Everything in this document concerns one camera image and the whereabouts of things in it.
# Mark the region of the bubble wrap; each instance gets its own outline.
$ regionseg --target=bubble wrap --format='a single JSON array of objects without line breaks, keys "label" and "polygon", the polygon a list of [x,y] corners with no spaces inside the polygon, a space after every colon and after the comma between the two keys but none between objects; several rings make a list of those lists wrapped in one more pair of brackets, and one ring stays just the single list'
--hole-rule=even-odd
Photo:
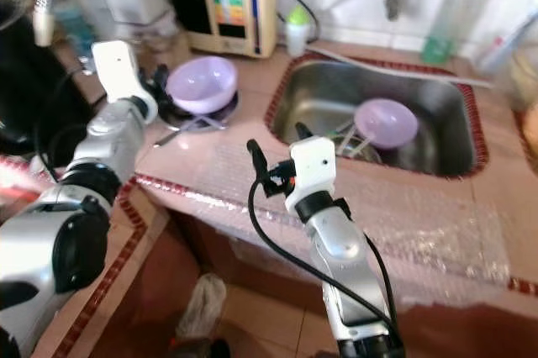
[{"label": "bubble wrap", "polygon": [[[265,246],[246,208],[255,174],[245,147],[221,145],[213,153],[187,195],[196,204],[196,215],[227,235]],[[287,156],[266,152],[266,158],[270,165]],[[335,185],[354,221],[381,251],[400,301],[464,307],[506,288],[503,217],[493,206],[342,169]],[[266,199],[260,189],[257,217],[281,247],[308,260],[310,242],[303,224],[286,212],[283,201],[283,196]]]}]

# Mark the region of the purple bowl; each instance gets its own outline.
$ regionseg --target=purple bowl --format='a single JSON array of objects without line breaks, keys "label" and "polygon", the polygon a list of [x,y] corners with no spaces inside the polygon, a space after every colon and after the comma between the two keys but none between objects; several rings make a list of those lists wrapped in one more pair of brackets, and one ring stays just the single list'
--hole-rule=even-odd
[{"label": "purple bowl", "polygon": [[371,99],[355,111],[355,126],[363,138],[380,149],[398,148],[412,141],[419,130],[416,116],[402,103]]},{"label": "purple bowl", "polygon": [[226,106],[237,89],[237,70],[222,57],[202,57],[179,66],[168,78],[173,102],[192,114],[209,114]]}]

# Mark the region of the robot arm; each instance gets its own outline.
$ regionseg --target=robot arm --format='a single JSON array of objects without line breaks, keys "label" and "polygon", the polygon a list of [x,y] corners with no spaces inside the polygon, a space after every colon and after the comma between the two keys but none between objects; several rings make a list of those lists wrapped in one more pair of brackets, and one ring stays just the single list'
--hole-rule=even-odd
[{"label": "robot arm", "polygon": [[156,116],[129,46],[112,41],[92,50],[112,103],[89,123],[59,182],[0,227],[3,358],[30,356],[55,313],[103,270],[113,200]]},{"label": "robot arm", "polygon": [[[268,197],[286,196],[289,213],[299,216],[311,240],[314,266],[359,295],[386,317],[390,312],[377,277],[368,265],[367,238],[351,221],[344,199],[334,200],[335,146],[332,141],[311,136],[290,146],[291,160],[267,171],[266,160],[254,140],[247,144],[259,181]],[[330,327],[343,358],[405,357],[399,336],[374,314],[327,282],[323,282],[324,302]]]}]

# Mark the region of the sink basin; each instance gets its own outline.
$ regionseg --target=sink basin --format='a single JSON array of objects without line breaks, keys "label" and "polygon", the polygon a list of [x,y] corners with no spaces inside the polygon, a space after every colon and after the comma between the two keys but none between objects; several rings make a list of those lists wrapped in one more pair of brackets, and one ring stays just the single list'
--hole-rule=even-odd
[{"label": "sink basin", "polygon": [[[424,71],[419,66],[369,62]],[[427,71],[448,74],[435,68]],[[377,150],[384,165],[459,177],[469,176],[487,163],[470,87],[390,76],[316,55],[288,67],[267,111],[266,124],[282,142],[291,144],[298,140],[297,122],[305,123],[315,134],[327,135],[351,121],[356,107],[374,97],[401,102],[419,120],[419,132],[412,142],[395,150]]]}]

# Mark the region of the green cap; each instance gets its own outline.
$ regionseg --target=green cap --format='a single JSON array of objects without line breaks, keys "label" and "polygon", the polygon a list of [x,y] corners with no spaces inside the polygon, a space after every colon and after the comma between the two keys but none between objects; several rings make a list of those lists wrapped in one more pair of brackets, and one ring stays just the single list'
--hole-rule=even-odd
[{"label": "green cap", "polygon": [[290,12],[286,20],[289,24],[309,24],[310,17],[301,5]]}]

